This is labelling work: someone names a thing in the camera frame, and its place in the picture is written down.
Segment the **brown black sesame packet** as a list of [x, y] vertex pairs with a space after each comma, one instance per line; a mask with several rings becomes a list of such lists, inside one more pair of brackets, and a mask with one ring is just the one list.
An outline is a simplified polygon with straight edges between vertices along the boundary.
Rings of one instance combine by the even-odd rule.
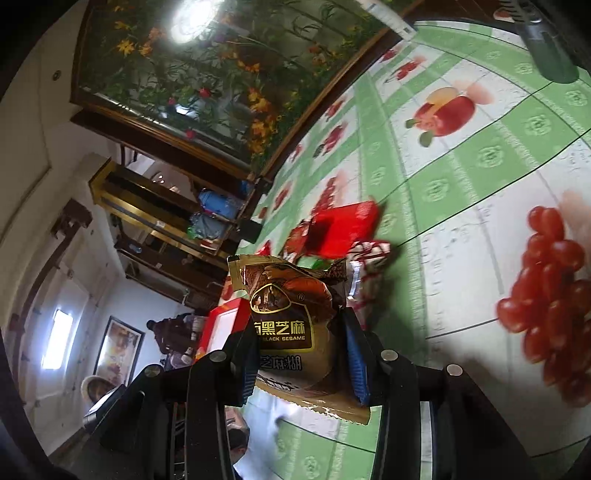
[[370, 407], [353, 392], [346, 344], [346, 261], [311, 269], [274, 256], [228, 259], [232, 287], [249, 300], [259, 347], [256, 386], [280, 399], [366, 425]]

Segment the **red rimmed white tray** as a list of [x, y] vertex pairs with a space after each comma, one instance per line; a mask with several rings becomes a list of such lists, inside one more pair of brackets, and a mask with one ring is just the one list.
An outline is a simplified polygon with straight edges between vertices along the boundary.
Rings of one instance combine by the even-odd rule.
[[214, 350], [221, 350], [232, 333], [245, 329], [249, 317], [249, 301], [245, 298], [230, 300], [211, 310], [205, 321], [194, 361]]

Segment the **red white snack packet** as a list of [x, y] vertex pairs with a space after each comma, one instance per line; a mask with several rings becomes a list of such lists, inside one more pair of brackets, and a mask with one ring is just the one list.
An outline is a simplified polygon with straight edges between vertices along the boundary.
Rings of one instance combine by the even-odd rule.
[[346, 306], [365, 323], [370, 316], [383, 272], [391, 255], [388, 241], [358, 241], [346, 254]]

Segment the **wooden shelf cabinet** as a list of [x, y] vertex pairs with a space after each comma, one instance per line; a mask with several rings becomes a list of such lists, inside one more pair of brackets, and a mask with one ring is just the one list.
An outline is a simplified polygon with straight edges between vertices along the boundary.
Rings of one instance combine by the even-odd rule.
[[111, 159], [89, 188], [94, 203], [111, 215], [114, 248], [129, 262], [128, 279], [193, 308], [217, 304], [228, 275], [226, 258], [242, 241], [236, 224], [252, 219], [253, 195], [238, 217], [226, 219]]

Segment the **small black box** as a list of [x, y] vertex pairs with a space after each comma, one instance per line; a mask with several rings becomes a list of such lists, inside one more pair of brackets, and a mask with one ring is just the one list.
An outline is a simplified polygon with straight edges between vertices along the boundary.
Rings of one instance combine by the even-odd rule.
[[259, 238], [263, 225], [252, 219], [242, 219], [236, 224], [236, 231], [238, 236], [249, 243], [254, 243]]

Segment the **red patterned snack packet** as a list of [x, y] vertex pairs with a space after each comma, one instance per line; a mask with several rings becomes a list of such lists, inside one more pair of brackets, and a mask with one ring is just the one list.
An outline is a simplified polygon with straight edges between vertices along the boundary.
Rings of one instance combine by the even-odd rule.
[[280, 257], [287, 262], [297, 264], [301, 257], [308, 256], [308, 230], [310, 230], [311, 222], [308, 220], [301, 220], [290, 234], [281, 247]]

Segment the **blue bag on shelf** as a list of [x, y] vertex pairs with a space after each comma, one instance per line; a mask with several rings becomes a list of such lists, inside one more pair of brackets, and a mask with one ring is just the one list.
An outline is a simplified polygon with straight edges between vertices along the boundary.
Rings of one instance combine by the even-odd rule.
[[238, 217], [243, 202], [232, 196], [225, 196], [211, 190], [204, 189], [198, 194], [201, 207], [207, 212], [233, 220]]

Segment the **green fruit-print tablecloth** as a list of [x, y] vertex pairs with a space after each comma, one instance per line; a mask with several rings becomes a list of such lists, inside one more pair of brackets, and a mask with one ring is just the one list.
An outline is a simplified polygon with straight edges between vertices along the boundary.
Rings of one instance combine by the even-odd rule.
[[521, 39], [476, 23], [419, 22], [322, 114], [256, 207], [263, 246], [325, 205], [376, 200], [394, 246], [373, 330], [419, 365], [466, 368], [543, 479], [590, 437], [590, 411], [545, 385], [496, 318], [537, 206], [563, 207], [590, 241], [590, 77], [545, 79]]

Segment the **grey metal flashlight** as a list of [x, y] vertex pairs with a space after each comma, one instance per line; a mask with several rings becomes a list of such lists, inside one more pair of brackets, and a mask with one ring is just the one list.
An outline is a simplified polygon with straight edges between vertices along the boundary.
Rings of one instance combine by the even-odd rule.
[[501, 0], [540, 74], [551, 82], [570, 84], [579, 78], [577, 67], [561, 37], [533, 1]]

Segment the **white spray bottle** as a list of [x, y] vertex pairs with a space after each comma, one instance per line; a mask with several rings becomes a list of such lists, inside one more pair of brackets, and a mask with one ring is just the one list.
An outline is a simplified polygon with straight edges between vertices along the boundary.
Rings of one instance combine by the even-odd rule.
[[363, 10], [388, 26], [401, 39], [410, 41], [417, 35], [417, 31], [383, 1], [358, 0], [358, 3]]

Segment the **framed wall picture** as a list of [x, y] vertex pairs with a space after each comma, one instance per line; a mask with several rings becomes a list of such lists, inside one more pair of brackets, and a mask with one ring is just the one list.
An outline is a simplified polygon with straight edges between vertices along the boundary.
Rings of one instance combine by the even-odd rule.
[[93, 373], [115, 387], [133, 378], [144, 333], [110, 316], [104, 330]]

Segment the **flower painting wooden frame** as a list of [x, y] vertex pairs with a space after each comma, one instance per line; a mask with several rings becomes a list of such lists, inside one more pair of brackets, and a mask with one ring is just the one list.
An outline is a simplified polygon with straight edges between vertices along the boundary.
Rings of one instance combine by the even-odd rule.
[[72, 72], [74, 122], [190, 174], [259, 171], [382, 39], [357, 1], [91, 1]]

